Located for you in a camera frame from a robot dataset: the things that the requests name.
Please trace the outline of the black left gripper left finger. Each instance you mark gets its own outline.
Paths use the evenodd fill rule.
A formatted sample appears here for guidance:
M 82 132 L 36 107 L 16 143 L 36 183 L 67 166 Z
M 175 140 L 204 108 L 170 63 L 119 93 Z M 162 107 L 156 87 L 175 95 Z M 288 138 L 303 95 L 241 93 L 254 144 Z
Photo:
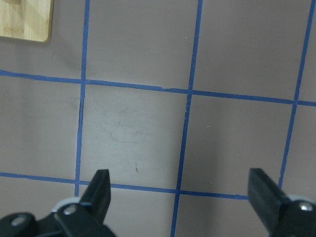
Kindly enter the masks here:
M 65 237 L 114 237 L 104 224 L 110 202 L 109 171 L 97 170 L 79 201 L 61 206 L 54 220 Z

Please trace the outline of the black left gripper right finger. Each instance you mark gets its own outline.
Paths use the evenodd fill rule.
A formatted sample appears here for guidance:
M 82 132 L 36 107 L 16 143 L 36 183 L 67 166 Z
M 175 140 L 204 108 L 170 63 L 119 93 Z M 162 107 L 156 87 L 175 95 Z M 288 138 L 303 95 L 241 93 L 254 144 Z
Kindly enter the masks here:
M 271 237 L 314 237 L 316 203 L 298 195 L 287 195 L 260 168 L 251 168 L 248 200 Z

